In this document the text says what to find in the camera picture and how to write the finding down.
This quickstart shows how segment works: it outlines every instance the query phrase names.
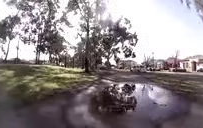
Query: bush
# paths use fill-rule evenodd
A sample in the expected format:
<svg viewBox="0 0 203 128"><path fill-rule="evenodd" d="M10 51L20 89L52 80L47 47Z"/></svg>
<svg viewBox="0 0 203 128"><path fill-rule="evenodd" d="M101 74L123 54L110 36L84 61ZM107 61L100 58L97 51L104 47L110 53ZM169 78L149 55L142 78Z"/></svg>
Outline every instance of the bush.
<svg viewBox="0 0 203 128"><path fill-rule="evenodd" d="M186 72L186 69L174 69L175 72Z"/></svg>

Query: roof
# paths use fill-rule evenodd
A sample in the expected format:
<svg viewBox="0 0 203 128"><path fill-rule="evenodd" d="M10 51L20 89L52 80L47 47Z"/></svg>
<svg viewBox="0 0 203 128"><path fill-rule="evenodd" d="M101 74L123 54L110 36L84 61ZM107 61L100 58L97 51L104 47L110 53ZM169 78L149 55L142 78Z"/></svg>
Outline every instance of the roof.
<svg viewBox="0 0 203 128"><path fill-rule="evenodd" d="M189 56L189 57L185 58L184 60L189 60L189 59L203 59L203 55Z"/></svg>
<svg viewBox="0 0 203 128"><path fill-rule="evenodd" d="M174 63L174 61L175 61L175 57L169 57L169 58L166 60L167 63Z"/></svg>

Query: sky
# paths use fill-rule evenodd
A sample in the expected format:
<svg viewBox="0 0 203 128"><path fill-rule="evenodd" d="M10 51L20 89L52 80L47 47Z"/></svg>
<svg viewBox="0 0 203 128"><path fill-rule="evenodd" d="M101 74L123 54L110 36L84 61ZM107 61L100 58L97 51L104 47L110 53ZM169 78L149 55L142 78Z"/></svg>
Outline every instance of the sky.
<svg viewBox="0 0 203 128"><path fill-rule="evenodd" d="M0 19L11 13L2 1ZM134 49L137 55L135 61L140 63L144 60L144 54L151 56L152 53L155 59L167 59L177 50L181 59L203 55L203 22L194 10L182 5L180 0L115 0L113 3L109 10L114 17L127 17L137 32L139 41ZM17 41L13 41L9 58L16 57L16 44ZM34 59L33 50L33 46L21 44L19 57Z"/></svg>

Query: wet pavement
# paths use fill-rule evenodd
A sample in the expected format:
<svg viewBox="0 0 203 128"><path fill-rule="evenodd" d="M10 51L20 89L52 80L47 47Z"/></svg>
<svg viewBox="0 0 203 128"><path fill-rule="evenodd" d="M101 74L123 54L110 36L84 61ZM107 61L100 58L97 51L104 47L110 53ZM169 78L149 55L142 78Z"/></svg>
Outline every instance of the wet pavement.
<svg viewBox="0 0 203 128"><path fill-rule="evenodd" d="M19 116L28 117L26 124L30 124L31 128L203 128L202 105L189 102L159 86L135 85L130 95L137 100L135 111L94 111L91 98L102 90L99 85L99 89L92 86L67 99L36 105Z"/></svg>

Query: tree trunk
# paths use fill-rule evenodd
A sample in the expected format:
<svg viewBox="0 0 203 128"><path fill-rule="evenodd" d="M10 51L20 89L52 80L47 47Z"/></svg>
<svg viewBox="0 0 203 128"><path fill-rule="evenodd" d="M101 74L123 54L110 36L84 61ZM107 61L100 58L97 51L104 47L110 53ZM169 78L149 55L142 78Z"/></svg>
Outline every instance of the tree trunk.
<svg viewBox="0 0 203 128"><path fill-rule="evenodd" d="M87 41L85 43L85 72L86 73L89 73L89 29L90 29L90 26L89 26L89 17L87 18L87 21L86 21L86 37L87 37Z"/></svg>
<svg viewBox="0 0 203 128"><path fill-rule="evenodd" d="M73 57L72 62L73 62L73 68L75 68L75 58L74 57Z"/></svg>
<svg viewBox="0 0 203 128"><path fill-rule="evenodd" d="M9 42L8 42L7 52L5 54L5 63L7 63L8 53L9 53L9 50L10 50L10 43L11 43L11 40L9 40Z"/></svg>
<svg viewBox="0 0 203 128"><path fill-rule="evenodd" d="M18 60L19 60L19 41L18 41L18 45L17 45L17 47L16 47L16 50L17 50L17 51L16 51L16 52L17 52L17 53L16 53L16 58L17 58L17 59L16 59L16 64L18 64Z"/></svg>
<svg viewBox="0 0 203 128"><path fill-rule="evenodd" d="M82 58L81 58L82 60L81 60L81 66L82 66L82 69L84 69L85 68L85 57L84 57L84 55L82 56Z"/></svg>
<svg viewBox="0 0 203 128"><path fill-rule="evenodd" d="M64 56L64 67L67 67L67 55Z"/></svg>

